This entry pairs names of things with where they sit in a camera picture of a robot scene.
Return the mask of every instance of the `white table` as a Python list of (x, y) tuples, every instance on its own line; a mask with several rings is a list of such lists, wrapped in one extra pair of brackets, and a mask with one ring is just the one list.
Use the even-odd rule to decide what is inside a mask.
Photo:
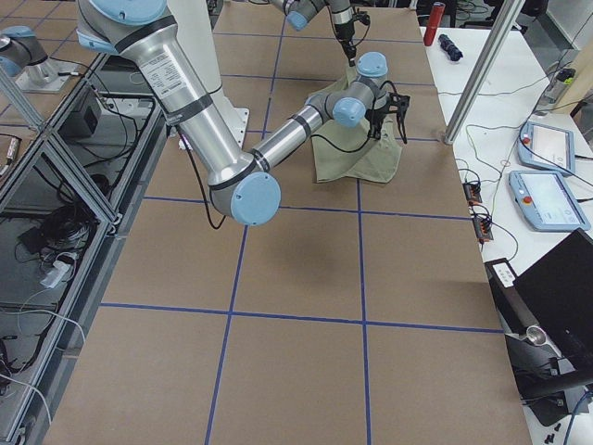
[[(431, 71), (435, 78), (435, 86), (439, 92), (441, 108), (445, 120), (448, 122), (461, 95), (445, 93), (455, 94), (463, 91), (463, 87), (467, 83), (473, 66), (484, 46), (488, 31), (446, 29), (441, 30), (441, 32), (446, 33), (463, 53), (463, 58), (459, 62), (451, 62), (446, 53), (439, 47), (436, 39), (432, 46), (426, 48)], [(531, 83), (534, 85), (514, 94), (492, 95), (512, 92)], [(539, 233), (532, 230), (514, 202), (508, 183), (508, 173), (513, 170), (531, 170), (519, 163), (518, 155), (514, 149), (518, 129), (484, 130), (471, 127), (471, 124), (485, 127), (519, 126), (531, 112), (547, 83), (544, 71), (537, 63), (522, 35), (519, 32), (511, 32), (486, 78), (480, 92), (481, 95), (476, 99), (453, 145), (456, 157), (466, 161), (469, 168), (477, 172), (482, 180), (498, 179), (497, 172), (476, 159), (472, 144), (466, 133), (466, 128), (470, 125), (468, 131), (480, 159), (500, 170), (506, 165), (502, 180), (498, 186), (498, 192), (496, 192), (496, 184), (482, 183), (481, 193), (484, 205), (493, 212), (493, 221), (512, 232), (519, 242), (518, 253), (511, 261), (513, 269), (518, 274), (545, 255), (568, 234)], [(568, 107), (565, 112), (569, 113), (570, 111), (571, 108)], [(550, 113), (545, 117), (533, 116), (531, 121), (538, 121), (573, 131), (576, 154), (593, 156), (587, 142), (568, 114)], [(461, 169), (466, 167), (462, 160), (458, 161), (458, 164)], [(461, 172), (461, 178), (465, 177), (465, 173)], [(593, 161), (577, 161), (576, 174), (593, 182)], [(475, 179), (471, 173), (468, 173), (467, 178), (470, 181)], [(577, 198), (593, 197), (593, 188), (581, 181), (568, 178), (567, 183)], [(593, 222), (593, 201), (584, 203), (582, 208), (588, 219)], [(588, 234), (593, 235), (593, 230), (589, 230)], [(483, 260), (490, 261), (502, 257), (511, 257), (515, 250), (515, 243), (512, 238), (496, 226), (493, 227), (493, 236), (494, 241), (484, 245)], [(525, 408), (524, 411), (534, 444), (543, 443), (546, 435), (553, 431), (551, 428), (541, 426), (528, 408)], [(561, 443), (567, 425), (567, 422), (563, 422), (563, 429), (556, 433), (555, 443)], [(577, 416), (571, 433), (570, 444), (590, 445), (592, 438), (593, 414)]]

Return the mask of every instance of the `fabric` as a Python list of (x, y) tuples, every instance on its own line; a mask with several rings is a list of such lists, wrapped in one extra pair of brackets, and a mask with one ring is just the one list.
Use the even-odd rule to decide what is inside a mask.
[[(311, 95), (345, 90), (356, 76), (356, 69), (348, 67), (344, 77)], [(364, 144), (368, 131), (369, 122), (362, 119), (354, 128), (346, 128), (335, 121), (328, 121), (315, 134), (326, 137), (343, 150), (352, 151)], [(388, 183), (396, 174), (401, 156), (401, 146), (394, 136), (391, 115), (385, 117), (381, 139), (370, 139), (365, 147), (356, 153), (342, 153), (320, 137), (311, 137), (311, 142), (318, 183), (334, 181), (345, 176)]]

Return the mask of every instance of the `connector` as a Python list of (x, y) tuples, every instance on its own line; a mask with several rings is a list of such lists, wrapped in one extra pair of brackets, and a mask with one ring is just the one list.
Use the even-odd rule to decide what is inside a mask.
[(487, 218), (484, 218), (481, 215), (474, 215), (472, 217), (472, 224), (475, 236), (478, 238), (480, 244), (487, 243), (494, 239), (491, 230), (492, 223), (489, 222)]
[(466, 182), (463, 183), (463, 193), (465, 194), (465, 199), (467, 199), (467, 203), (469, 206), (473, 206), (475, 204), (482, 204), (482, 195), (480, 194), (480, 184), (473, 183), (473, 182)]

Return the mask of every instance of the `red bottle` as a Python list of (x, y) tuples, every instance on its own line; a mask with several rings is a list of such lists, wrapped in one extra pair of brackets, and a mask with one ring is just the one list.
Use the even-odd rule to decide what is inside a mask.
[(424, 33), (424, 46), (430, 46), (435, 40), (436, 30), (441, 23), (443, 13), (445, 12), (445, 4), (441, 2), (434, 2), (433, 9), (430, 11), (428, 18), (428, 25), (426, 25), (426, 32)]

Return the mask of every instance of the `blue object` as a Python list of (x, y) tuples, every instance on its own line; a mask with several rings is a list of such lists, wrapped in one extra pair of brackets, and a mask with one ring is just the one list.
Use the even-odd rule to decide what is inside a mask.
[(574, 135), (568, 130), (528, 122), (519, 134), (517, 152), (528, 167), (574, 174)]
[(509, 185), (525, 219), (537, 231), (572, 232), (591, 228), (560, 172), (511, 172)]
[(147, 25), (158, 19), (167, 0), (89, 0), (108, 19), (130, 26)]
[(309, 24), (307, 18), (297, 11), (290, 11), (286, 19), (296, 31), (303, 30)]
[(231, 214), (241, 224), (264, 224), (278, 211), (280, 196), (280, 186), (273, 176), (251, 173), (234, 189)]
[(93, 35), (87, 35), (79, 30), (76, 30), (78, 34), (78, 43), (81, 46), (90, 49), (91, 51), (96, 51), (98, 53), (107, 53), (112, 55), (117, 55), (118, 50), (115, 49), (115, 46), (110, 42), (106, 42), (105, 40), (98, 39)]
[(19, 65), (17, 65), (15, 62), (13, 62), (12, 60), (10, 60), (9, 58), (6, 58), (6, 57), (1, 57), (1, 56), (0, 56), (0, 66), (2, 66), (2, 68), (4, 68), (4, 71), (6, 71), (6, 74), (8, 74), (8, 76), (10, 76), (10, 77), (15, 77), (22, 70), (22, 68)]
[(31, 28), (29, 28), (28, 26), (11, 26), (9, 28), (6, 28), (5, 30), (2, 30), (2, 34), (8, 36), (8, 37), (20, 37), (20, 38), (25, 38), (25, 37), (34, 37), (35, 33), (32, 31)]
[(362, 55), (356, 67), (361, 76), (381, 77), (387, 74), (387, 59), (381, 53), (371, 52)]
[(334, 119), (347, 128), (356, 127), (366, 112), (364, 104), (354, 97), (343, 97), (334, 105)]

